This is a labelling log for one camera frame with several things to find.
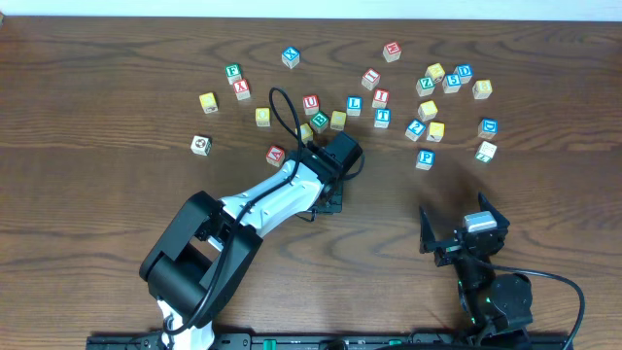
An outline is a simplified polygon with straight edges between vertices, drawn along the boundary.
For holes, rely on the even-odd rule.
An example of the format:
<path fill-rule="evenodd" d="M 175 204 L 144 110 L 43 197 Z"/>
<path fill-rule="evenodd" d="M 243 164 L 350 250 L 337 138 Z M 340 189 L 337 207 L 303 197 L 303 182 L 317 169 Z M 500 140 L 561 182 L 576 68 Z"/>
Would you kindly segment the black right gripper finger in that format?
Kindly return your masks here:
<path fill-rule="evenodd" d="M 419 214 L 421 224 L 419 252 L 421 254 L 433 253 L 436 249 L 436 240 L 431 223 L 423 207 L 419 207 Z"/>
<path fill-rule="evenodd" d="M 509 220 L 491 204 L 483 192 L 478 193 L 478 203 L 482 212 L 488 211 L 492 215 L 498 228 L 509 227 Z"/>

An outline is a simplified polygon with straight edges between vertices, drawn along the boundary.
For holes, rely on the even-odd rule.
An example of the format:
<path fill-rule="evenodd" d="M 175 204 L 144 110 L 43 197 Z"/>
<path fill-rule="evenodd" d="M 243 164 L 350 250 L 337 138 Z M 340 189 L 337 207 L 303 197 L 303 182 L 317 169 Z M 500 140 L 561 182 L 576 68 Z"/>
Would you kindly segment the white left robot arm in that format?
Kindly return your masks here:
<path fill-rule="evenodd" d="M 276 174 L 240 194 L 191 196 L 139 268 L 163 315 L 159 348 L 210 348 L 212 322 L 264 237 L 297 214 L 340 211 L 343 183 L 362 160 L 360 144 L 339 132 L 324 147 L 307 143 Z"/>

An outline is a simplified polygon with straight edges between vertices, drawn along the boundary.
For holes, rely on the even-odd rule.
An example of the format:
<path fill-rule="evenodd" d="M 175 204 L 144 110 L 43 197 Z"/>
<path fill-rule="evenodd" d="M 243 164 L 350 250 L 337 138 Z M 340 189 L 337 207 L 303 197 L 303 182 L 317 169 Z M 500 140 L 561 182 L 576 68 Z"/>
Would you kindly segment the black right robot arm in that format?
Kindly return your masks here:
<path fill-rule="evenodd" d="M 434 254 L 438 267 L 455 268 L 461 305 L 478 333 L 519 331 L 533 321 L 532 284 L 522 273 L 498 275 L 491 267 L 490 258 L 503 248 L 510 222 L 483 193 L 478 203 L 480 210 L 464 216 L 463 226 L 445 240 L 435 238 L 426 211 L 420 209 L 419 251 Z"/>

